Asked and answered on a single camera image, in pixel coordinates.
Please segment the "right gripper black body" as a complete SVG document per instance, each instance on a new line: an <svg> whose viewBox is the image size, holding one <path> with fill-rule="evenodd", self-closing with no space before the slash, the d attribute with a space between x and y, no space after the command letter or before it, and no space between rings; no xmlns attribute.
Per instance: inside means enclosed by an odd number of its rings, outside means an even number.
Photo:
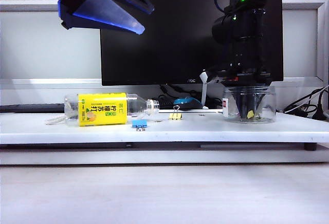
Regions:
<svg viewBox="0 0 329 224"><path fill-rule="evenodd" d="M225 87L269 86L271 74L262 68L243 68L240 63L221 63L204 69L199 75L203 84L223 84Z"/></svg>

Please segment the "left gripper blue body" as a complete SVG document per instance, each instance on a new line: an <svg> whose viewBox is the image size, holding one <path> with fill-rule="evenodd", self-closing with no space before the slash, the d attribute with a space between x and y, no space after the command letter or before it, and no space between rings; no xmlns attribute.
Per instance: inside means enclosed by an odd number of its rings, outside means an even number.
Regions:
<svg viewBox="0 0 329 224"><path fill-rule="evenodd" d="M74 15L85 1L86 0L58 0L59 17L62 20L61 25L65 29L89 28L87 19Z"/></svg>

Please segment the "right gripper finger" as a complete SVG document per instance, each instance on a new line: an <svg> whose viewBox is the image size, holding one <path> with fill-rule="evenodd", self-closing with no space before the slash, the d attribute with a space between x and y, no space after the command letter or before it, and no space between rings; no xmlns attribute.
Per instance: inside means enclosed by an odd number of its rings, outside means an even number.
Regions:
<svg viewBox="0 0 329 224"><path fill-rule="evenodd" d="M247 118L246 87L235 86L235 87L231 87L230 91L236 102L236 106L239 111L240 118Z"/></svg>
<svg viewBox="0 0 329 224"><path fill-rule="evenodd" d="M254 118L259 105L266 94L265 86L251 87L248 93L247 118Z"/></svg>

